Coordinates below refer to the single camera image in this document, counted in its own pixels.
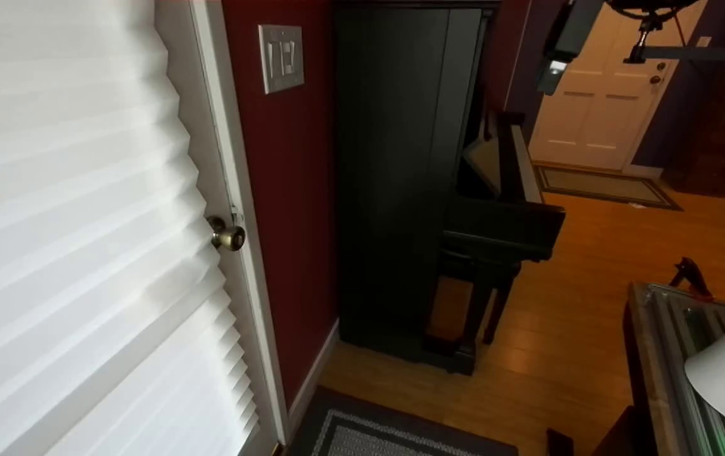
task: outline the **black piano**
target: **black piano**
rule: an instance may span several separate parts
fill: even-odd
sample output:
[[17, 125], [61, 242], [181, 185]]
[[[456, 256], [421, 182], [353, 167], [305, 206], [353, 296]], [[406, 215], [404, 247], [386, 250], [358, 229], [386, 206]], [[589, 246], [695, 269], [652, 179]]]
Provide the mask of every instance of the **black piano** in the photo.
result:
[[[519, 119], [485, 119], [492, 15], [334, 8], [339, 337], [456, 371], [473, 370], [481, 322], [492, 342], [514, 272], [553, 256], [566, 217], [541, 198]], [[439, 275], [472, 284], [456, 339], [425, 332]]]

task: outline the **wooden floor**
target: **wooden floor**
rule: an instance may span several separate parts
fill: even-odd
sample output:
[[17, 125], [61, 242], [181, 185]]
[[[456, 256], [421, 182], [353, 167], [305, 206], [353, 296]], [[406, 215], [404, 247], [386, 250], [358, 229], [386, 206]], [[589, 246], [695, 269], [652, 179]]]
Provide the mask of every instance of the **wooden floor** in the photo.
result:
[[622, 333], [628, 284], [667, 284], [689, 256], [725, 301], [725, 199], [670, 195], [682, 209], [544, 195], [567, 213], [554, 257], [522, 269], [472, 377], [339, 342], [319, 381], [519, 452], [544, 452], [548, 427], [594, 452], [632, 402]]

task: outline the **white door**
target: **white door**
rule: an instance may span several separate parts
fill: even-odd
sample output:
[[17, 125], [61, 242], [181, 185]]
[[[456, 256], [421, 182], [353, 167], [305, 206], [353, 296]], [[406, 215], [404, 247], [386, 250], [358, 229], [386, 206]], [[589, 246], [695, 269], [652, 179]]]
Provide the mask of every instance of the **white door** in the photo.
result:
[[227, 62], [217, 0], [0, 0], [0, 452], [283, 440]]
[[[689, 37], [704, 0], [677, 16]], [[648, 32], [648, 44], [682, 44], [675, 20]], [[566, 68], [557, 91], [543, 98], [529, 153], [537, 161], [624, 172], [672, 80], [677, 61], [624, 62], [639, 37], [639, 20], [600, 8], [580, 56]]]
[[250, 452], [271, 452], [287, 443], [287, 405], [274, 345], [258, 225], [250, 199], [248, 163], [239, 119], [225, 20], [217, 0], [158, 0], [158, 29], [169, 51], [168, 76], [181, 91], [181, 119], [189, 130], [189, 157], [207, 215], [245, 228], [240, 250], [225, 253], [221, 269], [235, 301], [243, 352], [262, 407], [262, 427]]

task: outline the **pleated window shade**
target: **pleated window shade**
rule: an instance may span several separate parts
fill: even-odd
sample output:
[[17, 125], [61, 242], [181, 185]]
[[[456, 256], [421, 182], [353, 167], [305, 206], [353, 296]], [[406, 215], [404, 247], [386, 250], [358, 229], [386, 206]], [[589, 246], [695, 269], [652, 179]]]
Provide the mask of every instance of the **pleated window shade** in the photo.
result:
[[239, 452], [240, 337], [153, 0], [0, 0], [0, 452]]

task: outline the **light switch plate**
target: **light switch plate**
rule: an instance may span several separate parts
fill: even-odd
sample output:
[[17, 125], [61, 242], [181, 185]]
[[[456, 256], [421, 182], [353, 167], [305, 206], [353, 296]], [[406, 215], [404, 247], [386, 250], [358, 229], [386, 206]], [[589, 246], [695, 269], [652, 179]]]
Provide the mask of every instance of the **light switch plate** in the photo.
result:
[[305, 39], [300, 25], [258, 25], [263, 92], [305, 85]]

